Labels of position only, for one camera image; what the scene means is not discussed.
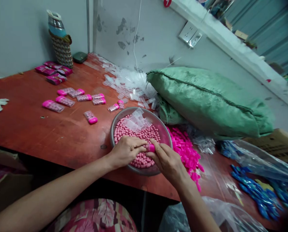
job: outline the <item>woven bag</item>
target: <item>woven bag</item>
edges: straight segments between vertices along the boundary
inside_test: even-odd
[[[48,31],[53,41],[53,46],[58,63],[68,68],[73,68],[73,58],[70,50],[70,45],[72,44],[71,36],[66,35],[64,37],[59,37],[51,33],[50,30]]]

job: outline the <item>white wall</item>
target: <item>white wall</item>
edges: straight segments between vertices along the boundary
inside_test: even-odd
[[[55,60],[47,9],[62,16],[72,54],[88,51],[86,0],[0,0],[0,76]]]
[[[134,69],[133,38],[137,26],[139,0],[99,0],[94,51],[109,61]],[[164,8],[160,0],[142,0],[141,18],[135,54],[138,68],[147,72],[165,68],[170,58],[175,66],[189,66],[213,70],[230,78],[251,94],[256,95],[275,114],[275,128],[288,132],[288,105],[270,92],[250,73],[232,60],[208,38],[202,38],[195,49],[189,49],[177,36],[186,20],[170,8]]]

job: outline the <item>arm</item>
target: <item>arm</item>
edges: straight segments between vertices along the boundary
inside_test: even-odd
[[[179,154],[166,144],[158,144],[154,139],[150,141],[155,146],[156,153],[149,152],[147,156],[155,161],[162,174],[176,188],[186,211],[190,230],[221,232],[182,164]]]
[[[94,181],[126,166],[139,152],[146,151],[142,147],[146,143],[125,136],[106,156],[22,197],[0,213],[0,231],[40,231]]]

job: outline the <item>red table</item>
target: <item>red table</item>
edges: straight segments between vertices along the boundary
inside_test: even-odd
[[[74,64],[74,73],[67,82],[58,86],[48,83],[45,76],[35,70],[0,79],[0,98],[10,100],[0,112],[0,146],[73,169],[111,151],[110,125],[119,111],[110,113],[107,108],[117,103],[118,93],[102,84],[104,74],[112,75],[105,72],[98,58],[93,54],[88,57],[89,66]],[[45,100],[55,100],[58,89],[67,87],[82,88],[89,94],[103,93],[107,103],[94,106],[91,101],[76,102],[61,113],[42,107]],[[126,107],[136,105],[136,102],[128,102]],[[87,110],[94,112],[98,123],[87,123],[83,115]],[[237,181],[229,175],[232,171],[230,164],[237,165],[235,161],[216,153],[202,155],[200,163],[205,169],[200,179],[202,196],[239,205],[263,226],[276,230],[277,223],[264,219],[258,213],[255,202],[237,188]],[[120,168],[106,174],[104,178],[179,200],[177,191],[162,174],[145,177],[127,168]]]

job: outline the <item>stainless steel bowl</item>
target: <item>stainless steel bowl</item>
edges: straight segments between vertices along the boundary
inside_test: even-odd
[[[122,110],[119,114],[116,115],[116,117],[112,121],[111,131],[110,131],[112,147],[115,146],[114,131],[115,131],[115,127],[116,127],[117,123],[123,117],[127,116],[128,114],[132,114],[137,108],[138,107],[129,107],[129,108]],[[160,142],[169,145],[170,148],[173,148],[170,134],[167,131],[163,122],[157,116],[155,116],[153,113],[151,113],[150,111],[148,111],[146,109],[142,109],[142,110],[144,111],[143,117],[148,119],[158,129],[158,132],[159,132],[159,135],[161,138]],[[153,165],[150,168],[138,169],[138,168],[133,167],[130,164],[128,164],[128,168],[131,169],[132,171],[134,171],[135,173],[137,173],[139,175],[143,175],[143,176],[155,176],[155,175],[160,174],[160,171],[159,171],[157,165]]]

